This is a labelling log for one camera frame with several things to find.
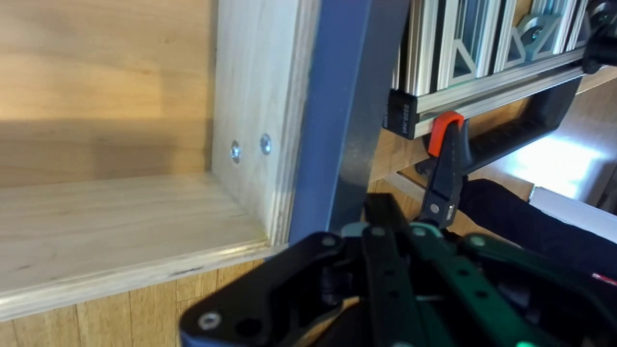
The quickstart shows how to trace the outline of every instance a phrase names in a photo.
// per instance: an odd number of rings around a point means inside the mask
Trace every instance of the wooden edge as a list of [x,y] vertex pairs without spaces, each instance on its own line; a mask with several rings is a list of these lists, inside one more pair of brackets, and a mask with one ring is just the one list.
[[0,321],[264,257],[278,250],[280,246],[272,246],[266,236],[251,238],[241,244],[220,246],[218,250],[160,257],[131,267],[75,275],[0,292]]
[[588,90],[598,88],[598,86],[611,82],[615,78],[617,78],[617,67],[607,65],[607,67],[600,69],[598,72],[584,76],[580,80],[577,94],[588,92]]
[[278,163],[278,182],[282,190],[289,194],[276,194],[270,215],[266,217],[266,227],[272,244],[285,244],[289,238],[293,198],[295,198],[295,167],[301,146],[303,115],[309,96],[309,70],[312,65],[312,45],[316,38],[316,26],[320,16],[320,0],[299,1],[297,24],[295,24],[295,45],[291,55],[291,78],[287,94],[287,109],[284,117],[282,142],[282,161]]
[[[287,240],[320,0],[218,3],[212,173],[257,215],[274,244]],[[260,138],[270,134],[270,151]],[[230,157],[237,142],[241,159]]]

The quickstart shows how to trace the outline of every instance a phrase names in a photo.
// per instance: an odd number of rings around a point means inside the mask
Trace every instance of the metal screw head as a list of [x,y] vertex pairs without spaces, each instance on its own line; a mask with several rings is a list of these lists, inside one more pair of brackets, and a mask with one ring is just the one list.
[[478,234],[472,234],[469,240],[474,246],[484,246],[486,244],[486,240],[482,236],[478,236]]
[[374,236],[384,236],[384,234],[386,234],[386,229],[382,229],[382,227],[372,227],[370,232],[372,232]]
[[334,238],[334,236],[324,236],[324,238],[322,238],[322,244],[324,244],[324,246],[334,246],[334,244],[336,244],[336,238]]
[[440,213],[440,209],[442,209],[442,207],[440,207],[438,203],[430,203],[430,211],[432,211],[432,213]]
[[262,146],[262,153],[270,155],[270,151],[272,151],[272,136],[268,132],[264,132],[258,142]]
[[239,163],[239,159],[243,157],[243,148],[239,146],[237,140],[231,142],[231,149],[230,149],[231,161]]
[[218,311],[206,311],[199,317],[199,327],[203,327],[204,331],[216,329],[220,325],[222,317]]

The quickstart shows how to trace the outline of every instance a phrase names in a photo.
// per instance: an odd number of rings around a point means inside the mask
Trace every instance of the wood grain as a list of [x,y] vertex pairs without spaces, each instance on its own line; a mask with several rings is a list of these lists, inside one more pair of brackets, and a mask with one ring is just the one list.
[[77,347],[79,321],[75,306],[16,319],[19,347]]
[[133,347],[177,344],[177,283],[168,281],[129,292]]
[[127,292],[77,304],[81,344],[131,344],[131,298]]
[[270,248],[210,175],[0,190],[0,317],[122,292]]
[[228,283],[235,281],[237,277],[245,275],[255,267],[253,261],[241,261],[230,267],[222,267],[216,273],[216,286],[226,286]]
[[580,86],[579,86],[579,90],[577,90],[577,94],[582,94],[582,92],[588,92],[592,88],[604,86],[604,84],[607,84],[607,82],[611,82],[615,78],[617,78],[617,67],[606,65],[598,72],[584,76]]
[[12,319],[0,321],[0,342],[4,347],[19,347]]
[[2,347],[174,347],[179,315],[262,259],[201,271],[91,302],[0,321]]
[[519,0],[517,1],[517,11],[515,11],[515,26],[532,11],[534,0]]
[[469,136],[474,138],[474,136],[488,132],[507,121],[521,117],[526,103],[528,103],[528,97],[496,107],[492,111],[482,113],[482,115],[471,117],[469,119]]
[[[218,3],[212,171],[280,244],[287,240],[320,1]],[[268,132],[272,151],[260,149]],[[230,159],[237,140],[241,161]]]
[[0,3],[0,186],[204,171],[214,0]]

